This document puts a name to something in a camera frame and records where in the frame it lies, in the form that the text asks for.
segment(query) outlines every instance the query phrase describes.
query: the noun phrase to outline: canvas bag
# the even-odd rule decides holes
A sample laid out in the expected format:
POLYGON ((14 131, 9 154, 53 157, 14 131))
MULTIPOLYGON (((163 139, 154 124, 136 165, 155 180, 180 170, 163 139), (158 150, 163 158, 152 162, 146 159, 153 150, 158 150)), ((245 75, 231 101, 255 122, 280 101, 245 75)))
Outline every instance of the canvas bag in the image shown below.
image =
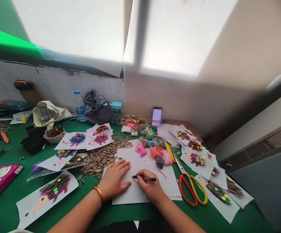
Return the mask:
POLYGON ((38 102, 33 108, 35 126, 47 126, 48 130, 53 128, 54 122, 71 116, 72 114, 66 108, 57 107, 48 100, 38 102))
POLYGON ((101 97, 94 89, 90 89, 83 97, 87 109, 84 116, 90 124, 102 125, 112 121, 113 111, 109 103, 101 97))

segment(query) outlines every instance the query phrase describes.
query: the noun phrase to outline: black marker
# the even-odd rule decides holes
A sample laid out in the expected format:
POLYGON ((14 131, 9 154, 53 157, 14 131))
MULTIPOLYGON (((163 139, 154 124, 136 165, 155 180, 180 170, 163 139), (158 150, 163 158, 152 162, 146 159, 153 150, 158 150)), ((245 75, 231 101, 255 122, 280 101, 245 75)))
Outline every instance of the black marker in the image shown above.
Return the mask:
POLYGON ((150 177, 144 177, 143 180, 149 180, 149 181, 157 181, 156 178, 150 178, 150 177))

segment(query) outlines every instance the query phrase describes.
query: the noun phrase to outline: gray bag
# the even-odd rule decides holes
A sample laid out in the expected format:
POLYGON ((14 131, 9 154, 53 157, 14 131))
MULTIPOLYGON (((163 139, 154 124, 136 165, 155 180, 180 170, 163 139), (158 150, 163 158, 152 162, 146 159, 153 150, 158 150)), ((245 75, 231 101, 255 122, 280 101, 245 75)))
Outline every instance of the gray bag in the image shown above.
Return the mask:
POLYGON ((112 121, 112 107, 94 89, 90 89, 86 92, 83 97, 83 102, 87 107, 84 116, 89 123, 102 125, 112 121))

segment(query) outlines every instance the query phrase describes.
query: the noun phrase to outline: scissors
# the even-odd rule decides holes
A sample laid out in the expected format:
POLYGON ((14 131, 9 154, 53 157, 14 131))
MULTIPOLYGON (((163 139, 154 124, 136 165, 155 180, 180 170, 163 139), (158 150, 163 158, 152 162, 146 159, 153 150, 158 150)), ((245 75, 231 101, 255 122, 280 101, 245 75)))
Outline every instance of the scissors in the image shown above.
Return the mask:
POLYGON ((185 171, 184 167, 183 167, 182 164, 180 163, 180 161, 179 161, 179 159, 177 158, 176 154, 173 153, 173 155, 174 155, 174 158, 175 158, 175 160, 176 160, 176 163, 177 163, 177 165, 178 165, 178 167, 179 167, 179 169, 180 169, 180 171, 181 171, 181 174, 180 174, 180 176, 179 176, 179 191, 180 191, 180 193, 182 194, 184 200, 185 200, 189 205, 191 205, 191 206, 197 206, 197 205, 198 205, 198 202, 199 202, 201 205, 207 205, 207 203, 208 203, 208 196, 206 195, 206 191, 205 191, 205 189, 203 188, 203 186, 200 184, 200 182, 199 182, 196 178, 194 178, 194 176, 189 175, 189 174, 185 171), (186 176, 188 176, 193 191, 191 190, 190 186, 188 185, 187 181, 185 180, 184 174, 185 174, 186 176), (197 194, 197 192, 196 192, 195 186, 193 185, 193 182, 192 182, 192 179, 191 179, 191 178, 192 178, 192 179, 199 185, 199 187, 202 189, 202 192, 204 193, 204 201, 201 201, 201 200, 200 200, 200 198, 199 198, 199 196, 198 196, 198 194, 197 194), (184 183, 186 184, 186 186, 187 186, 187 188, 189 189, 190 193, 192 194, 192 197, 193 197, 195 203, 191 203, 191 202, 186 198, 186 196, 184 195, 183 188, 182 188, 182 181, 184 181, 184 183))

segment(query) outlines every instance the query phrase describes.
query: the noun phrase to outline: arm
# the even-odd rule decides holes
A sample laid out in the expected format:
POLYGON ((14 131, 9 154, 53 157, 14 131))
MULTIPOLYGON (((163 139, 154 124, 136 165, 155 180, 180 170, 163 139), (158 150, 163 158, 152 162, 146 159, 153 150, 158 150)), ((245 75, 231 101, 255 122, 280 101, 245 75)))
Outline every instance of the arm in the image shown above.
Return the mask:
MULTIPOLYGON (((120 160, 108 165, 107 171, 98 185, 98 188, 103 194, 104 201, 110 200, 128 189, 131 182, 126 182, 121 185, 121 180, 130 167, 130 162, 126 162, 125 160, 120 160)), ((64 218, 55 224, 48 233, 86 232, 101 207, 102 199, 100 194, 96 190, 91 190, 88 195, 64 218)))
POLYGON ((204 233, 205 231, 198 226, 191 218, 189 218, 175 203, 164 193, 158 177, 143 169, 137 174, 138 185, 146 194, 146 197, 151 201, 160 211, 164 219, 171 225, 173 230, 177 233, 196 232, 204 233), (156 182, 145 182, 142 177, 156 178, 156 182))

